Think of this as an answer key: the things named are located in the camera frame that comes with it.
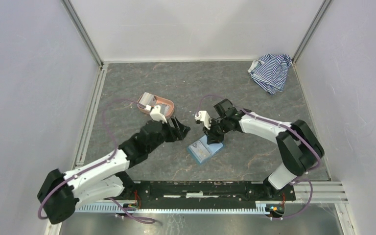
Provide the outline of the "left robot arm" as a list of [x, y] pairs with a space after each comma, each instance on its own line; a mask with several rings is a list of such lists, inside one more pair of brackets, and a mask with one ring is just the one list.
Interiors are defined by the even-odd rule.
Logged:
[[190, 127], [176, 117], [170, 120], [148, 121], [112, 152], [85, 166], [66, 172], [57, 168], [50, 171], [37, 194], [38, 218], [58, 224], [85, 204], [109, 197], [131, 198], [134, 186], [117, 174], [145, 161], [163, 143], [182, 141], [187, 136]]

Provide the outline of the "white VIP credit card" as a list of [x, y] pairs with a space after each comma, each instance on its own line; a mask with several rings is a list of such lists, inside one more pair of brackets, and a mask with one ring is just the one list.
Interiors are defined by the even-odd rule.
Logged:
[[188, 150], [199, 164], [211, 156], [211, 152], [200, 141], [191, 144]]

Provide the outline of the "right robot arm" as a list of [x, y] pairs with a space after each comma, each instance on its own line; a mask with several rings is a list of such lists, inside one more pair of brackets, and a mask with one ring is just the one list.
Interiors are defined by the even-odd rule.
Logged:
[[251, 134], [277, 145], [282, 163], [263, 182], [263, 194], [275, 200], [283, 188], [322, 164], [325, 152], [315, 134], [303, 120], [277, 121], [235, 106], [224, 99], [214, 106], [218, 118], [197, 111], [196, 123], [204, 125], [208, 144], [221, 143], [230, 131]]

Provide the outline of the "teal card holder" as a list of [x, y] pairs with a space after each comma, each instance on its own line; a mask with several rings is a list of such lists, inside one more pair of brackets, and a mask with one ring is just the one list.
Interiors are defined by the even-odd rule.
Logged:
[[187, 151], [197, 164], [202, 165], [217, 154], [223, 147], [223, 143], [207, 144], [207, 136], [204, 135], [199, 140], [190, 144], [187, 147]]

